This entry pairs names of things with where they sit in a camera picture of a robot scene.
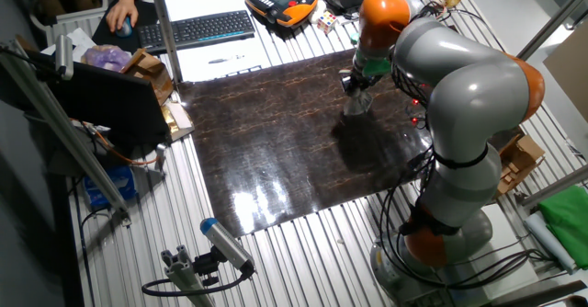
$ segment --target keyboard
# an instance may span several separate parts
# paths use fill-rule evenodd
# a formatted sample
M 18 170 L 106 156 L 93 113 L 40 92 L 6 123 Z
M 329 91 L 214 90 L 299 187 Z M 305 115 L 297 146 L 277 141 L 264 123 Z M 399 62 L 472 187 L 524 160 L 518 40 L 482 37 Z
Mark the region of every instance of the keyboard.
M 172 22 L 175 46 L 178 50 L 218 44 L 231 40 L 244 40 L 255 34 L 246 11 L 220 13 Z M 139 42 L 150 54 L 165 52 L 159 24 L 138 27 Z

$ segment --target orange handheld controller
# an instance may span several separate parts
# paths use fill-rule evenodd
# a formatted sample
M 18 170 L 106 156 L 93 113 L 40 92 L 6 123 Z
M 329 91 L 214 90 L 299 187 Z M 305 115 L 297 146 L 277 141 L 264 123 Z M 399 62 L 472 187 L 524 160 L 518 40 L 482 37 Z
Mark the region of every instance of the orange handheld controller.
M 294 27 L 312 12 L 318 0 L 245 0 L 245 3 L 270 23 Z

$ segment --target metal pole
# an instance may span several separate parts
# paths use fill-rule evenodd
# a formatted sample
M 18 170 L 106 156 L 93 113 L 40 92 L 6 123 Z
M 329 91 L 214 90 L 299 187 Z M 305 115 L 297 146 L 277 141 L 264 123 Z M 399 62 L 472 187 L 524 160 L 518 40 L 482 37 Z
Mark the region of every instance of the metal pole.
M 527 209 L 535 207 L 539 202 L 553 196 L 554 194 L 563 191 L 573 184 L 582 182 L 584 179 L 588 179 L 588 165 L 574 171 L 573 173 L 565 176 L 550 186 L 540 190 L 538 193 L 525 198 L 521 205 Z
M 583 0 L 568 0 L 516 56 L 527 61 Z
M 19 46 L 14 42 L 11 45 L 13 51 L 24 54 L 24 51 L 19 49 Z M 72 127 L 72 123 L 47 84 L 38 81 L 35 72 L 30 68 L 28 63 L 25 63 L 21 59 L 2 53 L 0 54 L 0 63 L 10 73 L 15 82 L 17 82 L 18 86 L 39 111 L 40 115 L 47 121 L 75 160 L 77 160 L 80 166 L 96 183 L 96 186 L 102 191 L 108 202 L 110 202 L 110 205 L 115 210 L 121 212 L 120 215 L 123 219 L 128 220 L 128 208 L 125 200 L 120 195 L 117 187 L 112 183 L 110 177 L 108 177 L 108 174 L 104 171 L 104 168 L 102 168 L 102 165 L 100 165 L 90 151 L 85 148 L 82 141 L 80 141 L 74 127 Z
M 172 64 L 172 74 L 174 75 L 174 83 L 182 82 L 182 72 L 180 72 L 180 61 L 177 59 L 177 49 L 175 48 L 174 31 L 172 30 L 172 23 L 167 14 L 167 7 L 165 0 L 153 0 L 155 2 L 155 10 L 159 18 L 159 26 L 162 29 L 162 37 L 164 39 L 165 49 L 169 62 Z

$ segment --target cardboard box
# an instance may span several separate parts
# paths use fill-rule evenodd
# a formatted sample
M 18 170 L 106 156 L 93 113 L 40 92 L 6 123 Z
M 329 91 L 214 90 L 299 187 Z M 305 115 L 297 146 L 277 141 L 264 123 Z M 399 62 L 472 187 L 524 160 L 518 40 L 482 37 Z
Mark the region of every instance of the cardboard box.
M 588 120 L 587 50 L 588 23 L 582 23 L 543 62 L 585 120 Z
M 147 53 L 145 49 L 138 49 L 121 72 L 151 82 L 159 106 L 163 105 L 174 91 L 174 85 L 167 73 L 167 69 L 165 69 L 165 65 L 159 59 Z
M 543 151 L 529 136 L 517 135 L 500 151 L 503 165 L 497 196 L 521 183 L 543 162 Z

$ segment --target document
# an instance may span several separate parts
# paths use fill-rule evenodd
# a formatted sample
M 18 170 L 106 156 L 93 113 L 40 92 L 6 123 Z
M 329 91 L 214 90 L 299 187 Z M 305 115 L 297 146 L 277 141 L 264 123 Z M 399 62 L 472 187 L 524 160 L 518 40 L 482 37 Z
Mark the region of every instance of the document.
M 172 21 L 247 10 L 245 0 L 165 0 Z M 201 82 L 255 69 L 264 52 L 258 36 L 177 52 L 184 81 Z

